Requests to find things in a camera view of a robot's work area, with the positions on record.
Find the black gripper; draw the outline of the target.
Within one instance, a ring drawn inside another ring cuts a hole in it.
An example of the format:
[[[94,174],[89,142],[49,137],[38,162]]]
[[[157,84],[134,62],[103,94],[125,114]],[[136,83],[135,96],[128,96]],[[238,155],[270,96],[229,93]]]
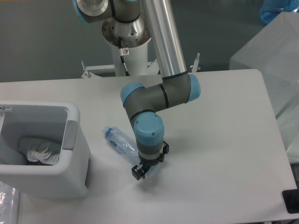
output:
[[[165,155],[169,153],[169,144],[163,141],[162,151],[156,154],[138,153],[141,164],[131,168],[133,177],[136,180],[144,179],[146,170],[164,161]]]

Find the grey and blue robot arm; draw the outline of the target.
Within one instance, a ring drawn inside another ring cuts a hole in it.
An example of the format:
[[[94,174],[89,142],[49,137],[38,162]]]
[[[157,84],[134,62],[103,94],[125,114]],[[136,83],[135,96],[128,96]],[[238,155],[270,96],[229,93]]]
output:
[[[171,3],[168,0],[75,0],[82,23],[103,21],[102,33],[119,53],[122,70],[131,76],[127,57],[134,47],[152,40],[162,83],[144,87],[131,83],[121,90],[121,100],[135,134],[140,163],[132,167],[135,179],[164,161],[169,145],[157,112],[200,96],[197,77],[185,65]]]

